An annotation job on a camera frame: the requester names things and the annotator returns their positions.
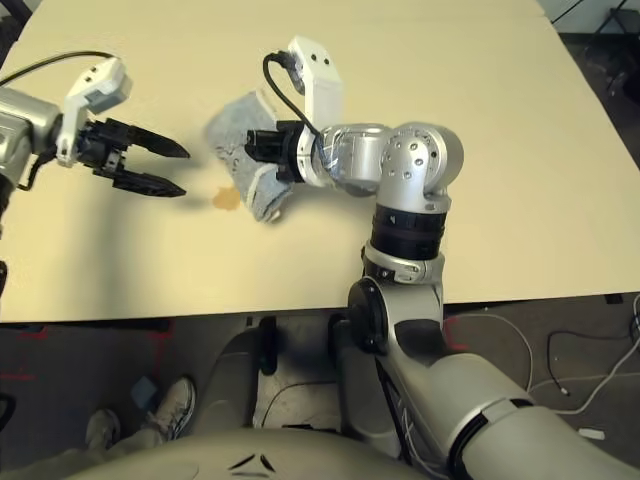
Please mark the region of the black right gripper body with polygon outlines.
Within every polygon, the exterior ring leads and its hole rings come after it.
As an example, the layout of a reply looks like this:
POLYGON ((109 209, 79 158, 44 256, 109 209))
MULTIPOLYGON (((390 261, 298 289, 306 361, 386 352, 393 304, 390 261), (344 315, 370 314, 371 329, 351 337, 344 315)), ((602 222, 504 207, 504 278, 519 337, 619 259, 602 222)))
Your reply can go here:
POLYGON ((278 121, 276 133, 280 140, 276 178, 279 181, 299 183, 300 172, 297 165, 297 149, 300 138, 299 121, 278 121))

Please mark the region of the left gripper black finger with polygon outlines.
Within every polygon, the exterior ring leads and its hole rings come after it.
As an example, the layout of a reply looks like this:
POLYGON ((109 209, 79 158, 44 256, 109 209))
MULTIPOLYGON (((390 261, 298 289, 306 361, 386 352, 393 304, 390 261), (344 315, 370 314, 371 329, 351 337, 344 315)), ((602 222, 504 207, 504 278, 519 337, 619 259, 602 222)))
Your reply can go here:
POLYGON ((113 179, 113 187, 149 197, 175 198, 186 194, 183 188, 166 178, 137 172, 121 172, 113 179))
POLYGON ((130 126, 128 129, 128 138, 132 145, 142 147, 149 152, 163 157, 190 157, 190 153, 175 140, 140 127, 130 126))

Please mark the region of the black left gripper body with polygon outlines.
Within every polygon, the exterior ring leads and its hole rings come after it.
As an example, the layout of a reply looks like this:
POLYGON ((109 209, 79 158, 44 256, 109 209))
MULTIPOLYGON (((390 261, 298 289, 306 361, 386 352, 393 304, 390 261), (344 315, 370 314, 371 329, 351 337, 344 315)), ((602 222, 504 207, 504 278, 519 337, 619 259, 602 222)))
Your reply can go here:
POLYGON ((112 118, 89 122, 79 137, 77 161, 98 176, 124 169, 124 153, 132 145, 132 126, 112 118))

